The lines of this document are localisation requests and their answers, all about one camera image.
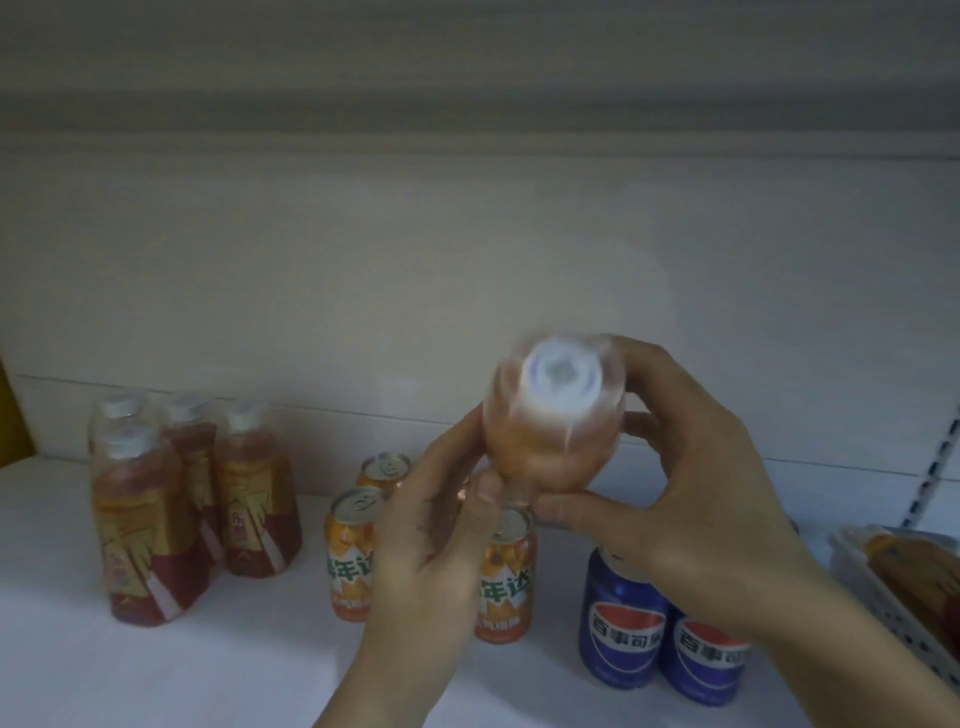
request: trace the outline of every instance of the finger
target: finger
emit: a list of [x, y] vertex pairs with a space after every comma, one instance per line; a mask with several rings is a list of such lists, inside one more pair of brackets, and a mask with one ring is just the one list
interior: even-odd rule
[[500, 520], [502, 496], [503, 480], [494, 471], [485, 471], [471, 480], [450, 541], [437, 559], [440, 568], [469, 574], [471, 578], [475, 575], [479, 583], [484, 551]]
[[595, 493], [543, 495], [534, 502], [534, 513], [545, 521], [586, 533], [596, 544], [618, 554], [642, 552], [656, 533], [647, 511]]
[[420, 523], [423, 513], [429, 512], [424, 510], [424, 504], [440, 492], [454, 471], [461, 470], [466, 463], [475, 464], [483, 451], [483, 416], [480, 407], [475, 407], [430, 444], [391, 499], [392, 510], [398, 518]]
[[649, 412], [624, 412], [623, 433], [646, 440], [656, 449], [660, 437], [660, 420]]
[[627, 368], [627, 389], [637, 394], [662, 423], [696, 420], [717, 401], [669, 352], [656, 344], [614, 336]]

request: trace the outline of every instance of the bottle cap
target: bottle cap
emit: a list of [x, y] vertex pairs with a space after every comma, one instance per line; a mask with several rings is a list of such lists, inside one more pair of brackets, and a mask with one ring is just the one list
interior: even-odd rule
[[227, 410], [227, 424], [231, 432], [250, 432], [263, 426], [266, 405], [251, 400], [240, 400]]
[[125, 389], [106, 395], [100, 400], [100, 411], [108, 420], [130, 417], [147, 406], [147, 393], [140, 389]]
[[520, 369], [520, 406], [543, 419], [575, 422], [587, 415], [602, 394], [600, 356], [573, 339], [541, 341]]
[[204, 418], [210, 397], [200, 392], [181, 392], [166, 401], [167, 420], [175, 424], [193, 423]]
[[104, 437], [107, 457], [110, 460], [130, 460], [154, 449], [160, 441], [156, 427], [150, 425], [130, 425]]

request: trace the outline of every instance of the blue can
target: blue can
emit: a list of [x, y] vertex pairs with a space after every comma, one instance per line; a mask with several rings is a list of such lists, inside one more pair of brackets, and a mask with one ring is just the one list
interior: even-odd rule
[[660, 652], [660, 671], [696, 703], [727, 705], [740, 687], [750, 643], [687, 617], [674, 608]]
[[637, 569], [603, 548], [587, 564], [580, 658], [620, 690], [642, 688], [657, 668], [670, 602]]

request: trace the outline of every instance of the white plastic tray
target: white plastic tray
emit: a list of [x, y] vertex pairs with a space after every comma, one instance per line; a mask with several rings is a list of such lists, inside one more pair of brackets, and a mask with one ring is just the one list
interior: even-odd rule
[[[897, 533], [896, 528], [887, 530]], [[830, 571], [837, 581], [849, 589], [870, 613], [893, 632], [911, 652], [960, 695], [960, 664], [934, 638], [894, 594], [867, 566], [862, 545], [875, 536], [877, 528], [839, 528], [829, 535]], [[957, 542], [945, 536], [910, 531], [911, 535], [928, 537], [955, 551]]]

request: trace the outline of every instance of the left hand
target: left hand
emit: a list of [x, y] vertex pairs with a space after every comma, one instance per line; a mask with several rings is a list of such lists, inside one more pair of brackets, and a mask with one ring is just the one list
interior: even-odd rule
[[471, 479], [442, 551], [435, 536], [484, 452], [480, 408], [434, 441], [376, 523], [372, 607], [353, 664], [317, 725], [420, 725], [467, 649], [480, 606], [484, 551], [503, 483]]

